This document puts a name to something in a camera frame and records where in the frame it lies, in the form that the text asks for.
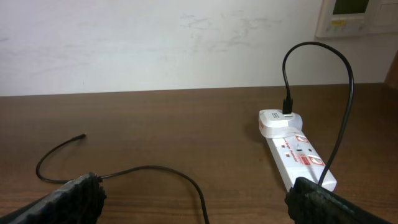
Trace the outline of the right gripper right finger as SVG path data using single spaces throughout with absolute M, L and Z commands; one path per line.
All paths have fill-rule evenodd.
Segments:
M 289 217 L 299 224 L 388 224 L 372 213 L 304 178 L 285 197 Z

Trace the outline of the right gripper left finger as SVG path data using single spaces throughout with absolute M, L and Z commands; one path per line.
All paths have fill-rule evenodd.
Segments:
M 102 179 L 90 172 L 1 217 L 3 224 L 96 224 L 106 193 Z

